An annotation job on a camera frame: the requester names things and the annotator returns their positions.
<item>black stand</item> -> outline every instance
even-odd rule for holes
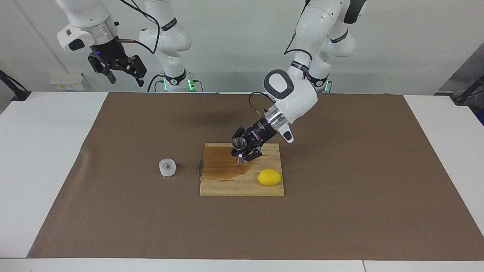
[[[471,95],[473,95],[473,93],[482,85],[484,84],[484,76],[482,76],[481,78],[479,78],[476,82],[474,82],[474,84],[472,84],[464,93],[462,93],[461,95],[459,96],[456,96],[456,97],[452,97],[452,100],[454,100],[455,102],[458,102],[458,103],[465,103],[465,101],[467,100],[467,98]]]
[[[32,93],[32,91],[29,91],[22,86],[18,81],[15,79],[11,78],[8,76],[6,73],[4,73],[2,70],[0,70],[0,79],[9,87],[15,94],[15,96],[12,98],[12,101],[25,101],[27,97]],[[17,83],[20,87],[23,88],[23,90],[19,89],[13,82],[12,80]]]

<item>wooden cutting board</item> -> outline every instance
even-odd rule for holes
[[[279,144],[262,146],[262,156],[240,166],[230,154],[227,143],[205,144],[201,196],[283,196],[281,180],[274,186],[265,186],[257,180],[259,172],[272,168],[282,175]]]

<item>white table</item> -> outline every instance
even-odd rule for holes
[[[106,96],[34,92],[0,115],[0,271],[484,271],[484,261],[24,259]],[[448,97],[405,99],[484,233],[484,127]]]

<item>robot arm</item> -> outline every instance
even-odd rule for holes
[[[252,127],[247,130],[240,127],[232,137],[232,156],[238,157],[239,164],[261,156],[260,147],[276,135],[276,131],[288,143],[294,141],[289,125],[316,104],[317,88],[323,86],[328,76],[327,71],[331,65],[325,51],[329,42],[336,44],[348,36],[346,33],[339,40],[333,39],[341,30],[338,27],[339,21],[350,23],[358,11],[354,23],[365,2],[366,0],[307,2],[295,31],[296,49],[292,51],[297,52],[294,60],[287,72],[274,70],[264,80],[264,89],[274,105]],[[354,49],[354,40],[352,42],[348,39],[345,43],[345,47],[349,47],[351,51]]]
[[[155,56],[163,67],[166,90],[184,91],[190,88],[187,71],[183,66],[182,58],[177,53],[187,51],[192,46],[190,33],[178,23],[170,0],[145,0],[145,6],[146,11],[160,24],[160,44],[155,51]],[[148,46],[154,46],[156,37],[157,29],[153,28],[143,29],[139,34],[139,40]]]
[[[114,22],[101,0],[56,0],[69,19],[57,38],[66,51],[90,47],[88,56],[94,71],[116,82],[111,70],[120,70],[136,78],[143,86],[146,68],[139,56],[128,57],[118,42],[117,22]]]

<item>lemon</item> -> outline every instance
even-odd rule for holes
[[[279,174],[279,172],[277,172],[277,170],[267,168],[259,173],[257,179],[265,186],[273,186],[281,181],[282,176]]]

